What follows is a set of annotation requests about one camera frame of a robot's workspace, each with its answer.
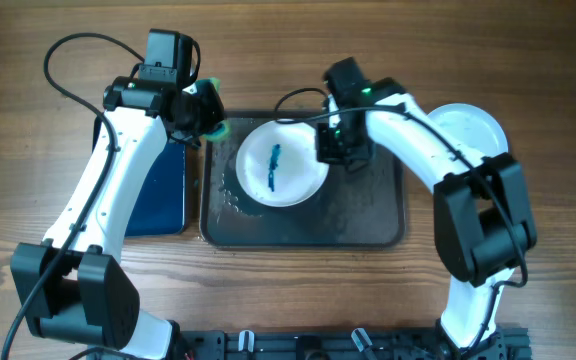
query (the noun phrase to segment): wooden surface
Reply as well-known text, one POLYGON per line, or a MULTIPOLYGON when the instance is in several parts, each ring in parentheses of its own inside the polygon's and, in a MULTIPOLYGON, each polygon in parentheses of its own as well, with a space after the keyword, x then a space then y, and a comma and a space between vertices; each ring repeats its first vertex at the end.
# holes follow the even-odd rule
MULTIPOLYGON (((327 67, 352 55, 368 77, 399 80, 426 111, 466 102, 493 114, 524 166, 539 229, 530 282, 505 292, 497 319, 530 329, 536 359, 576 358, 576 2, 126 5, 143 3, 0 0, 0 347, 19 308, 11 253, 41 239, 90 155, 92 115, 48 86, 45 51, 93 31, 144 53, 157 27, 200 42, 201 75, 221 78, 230 109, 267 109, 289 90, 321 86, 327 67)), ((51 69, 100 106, 105 86, 133 63, 81 40, 63 46, 51 69)), ((219 251, 202 242, 195 219, 179 236, 126 240, 123 267, 142 306, 183 329, 432 326, 449 277, 434 249, 431 196, 410 174, 406 188, 408 235, 391 250, 219 251)), ((13 358, 81 349, 32 338, 23 325, 13 358)))

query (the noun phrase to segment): white disc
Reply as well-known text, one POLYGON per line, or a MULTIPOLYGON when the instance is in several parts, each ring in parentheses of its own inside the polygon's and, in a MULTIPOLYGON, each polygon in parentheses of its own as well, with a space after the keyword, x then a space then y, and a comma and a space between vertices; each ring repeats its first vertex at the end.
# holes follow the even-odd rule
POLYGON ((239 147, 237 180, 246 194, 274 207, 298 204, 319 190, 328 164, 317 161, 315 129, 267 122, 239 147))
POLYGON ((436 108, 428 117, 450 135, 490 157, 508 152, 508 140, 499 123, 476 106, 448 104, 436 108))

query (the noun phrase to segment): white plate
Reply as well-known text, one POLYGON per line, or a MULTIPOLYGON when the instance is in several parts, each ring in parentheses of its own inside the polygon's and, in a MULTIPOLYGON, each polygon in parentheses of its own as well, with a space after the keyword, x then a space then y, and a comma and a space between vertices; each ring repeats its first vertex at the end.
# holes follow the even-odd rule
POLYGON ((274 207, 308 199, 328 175, 328 164, 317 161, 315 129, 307 124, 261 125, 241 144, 236 161, 237 180, 246 194, 274 207))
POLYGON ((508 152, 508 140, 495 118, 468 104, 448 104, 428 117, 443 130, 482 153, 493 157, 508 152))

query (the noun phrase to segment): robotic arm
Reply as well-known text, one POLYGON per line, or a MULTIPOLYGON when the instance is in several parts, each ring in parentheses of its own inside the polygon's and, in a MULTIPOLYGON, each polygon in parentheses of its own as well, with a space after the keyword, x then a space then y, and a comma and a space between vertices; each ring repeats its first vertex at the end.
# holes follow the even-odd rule
MULTIPOLYGON (((140 359, 184 359, 186 344, 179 326, 140 309, 139 294, 119 263, 137 196, 170 134, 180 131, 184 137, 195 138, 213 131, 225 117, 212 84, 195 82, 200 60, 191 73, 193 45, 192 39, 179 33, 152 30, 139 79, 119 77, 106 89, 105 115, 118 139, 115 159, 58 271, 25 314, 33 335, 118 349, 140 359), (193 94, 183 91, 189 86, 194 86, 193 94), (75 269, 77 280, 65 278, 75 269)), ((331 93, 331 113, 375 105, 401 110, 330 116, 328 123, 317 125, 318 159, 350 170, 354 163, 369 161, 375 145, 380 144, 434 194, 435 244, 452 275, 448 305, 438 328, 451 353, 459 357, 460 350, 477 337, 491 299, 494 307, 482 340, 495 332, 499 297, 492 285, 507 280, 518 265, 499 211, 510 217, 521 251, 536 243, 521 169, 508 154, 487 158, 446 134, 403 87, 392 79, 370 83, 352 59, 335 64, 324 79, 331 93), (410 121, 406 114, 419 121, 410 121), (457 161, 428 127, 490 181, 504 209, 477 211, 476 199, 487 194, 472 179, 471 170, 457 161)), ((107 151, 112 149, 106 129, 102 129, 72 198, 42 244, 22 243, 16 249, 11 271, 22 302, 72 231, 107 151)))

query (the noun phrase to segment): wooden table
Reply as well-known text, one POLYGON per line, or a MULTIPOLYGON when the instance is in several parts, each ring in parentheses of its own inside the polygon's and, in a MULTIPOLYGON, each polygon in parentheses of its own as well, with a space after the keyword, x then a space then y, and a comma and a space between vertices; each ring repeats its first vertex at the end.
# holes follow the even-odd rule
MULTIPOLYGON (((200 42, 201 75, 221 78, 228 109, 270 108, 355 56, 368 77, 394 77, 426 111, 466 102, 493 114, 524 166, 540 235, 528 286, 505 292, 497 319, 528 327, 537 359, 576 358, 576 2, 155 2, 0 0, 0 348, 19 308, 12 251, 41 239, 90 155, 93 116, 48 86, 45 51, 93 31, 145 53, 156 27, 200 42)), ((51 70, 100 106, 133 64, 117 47, 79 40, 51 70)), ((183 329, 432 326, 449 276, 433 244, 431 196, 405 180, 408 235, 390 250, 219 251, 195 219, 178 236, 126 240, 122 265, 142 306, 183 329)), ((22 325, 13 358, 65 359, 82 348, 32 338, 22 325)))

